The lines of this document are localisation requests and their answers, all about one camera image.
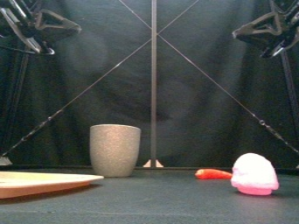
black backdrop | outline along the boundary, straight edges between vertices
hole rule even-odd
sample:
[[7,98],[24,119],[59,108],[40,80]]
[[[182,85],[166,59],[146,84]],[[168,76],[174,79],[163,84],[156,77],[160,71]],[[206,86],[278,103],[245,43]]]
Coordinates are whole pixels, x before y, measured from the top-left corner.
[[[104,78],[10,154],[15,164],[90,165],[90,126],[120,123],[143,131],[138,165],[155,154],[164,166],[231,167],[247,152],[267,157],[275,167],[298,165],[297,154],[218,86],[297,147],[281,57],[261,59],[258,49],[231,35],[270,12],[269,1],[158,0],[156,80],[151,0],[52,0],[43,8],[76,22],[83,31],[56,43],[54,56],[0,52],[4,150]],[[294,52],[291,56],[295,73]],[[23,88],[14,113],[20,70]]]

pink object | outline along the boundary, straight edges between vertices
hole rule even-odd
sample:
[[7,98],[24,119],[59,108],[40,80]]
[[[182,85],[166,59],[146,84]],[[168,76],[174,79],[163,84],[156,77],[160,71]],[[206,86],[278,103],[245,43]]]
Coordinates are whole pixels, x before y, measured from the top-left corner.
[[255,153],[241,156],[233,167],[231,184],[242,193],[271,194],[273,190],[278,189],[279,183],[270,161]]

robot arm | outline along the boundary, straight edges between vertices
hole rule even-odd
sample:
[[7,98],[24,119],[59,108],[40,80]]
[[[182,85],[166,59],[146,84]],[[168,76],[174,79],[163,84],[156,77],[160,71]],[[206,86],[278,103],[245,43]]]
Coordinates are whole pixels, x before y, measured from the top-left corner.
[[267,13],[233,32],[235,39],[263,51],[261,57],[271,58],[299,41],[299,3],[289,11]]
[[23,0],[0,0],[0,12],[0,37],[16,35],[35,53],[55,54],[52,43],[80,32],[80,26],[52,11],[32,12]]

orange carrot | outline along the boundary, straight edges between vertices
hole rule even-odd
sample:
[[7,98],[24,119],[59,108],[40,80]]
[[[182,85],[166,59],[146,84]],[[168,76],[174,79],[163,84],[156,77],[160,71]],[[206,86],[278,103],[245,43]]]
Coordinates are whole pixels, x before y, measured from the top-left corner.
[[233,174],[215,169],[200,169],[195,173],[198,179],[231,179]]

cup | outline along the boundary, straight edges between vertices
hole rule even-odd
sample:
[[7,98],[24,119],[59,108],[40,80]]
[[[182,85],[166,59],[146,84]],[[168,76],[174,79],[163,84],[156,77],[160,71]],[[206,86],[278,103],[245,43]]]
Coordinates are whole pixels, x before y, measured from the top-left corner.
[[139,155],[142,130],[120,124],[90,128],[90,160],[95,173],[123,178],[132,174]]

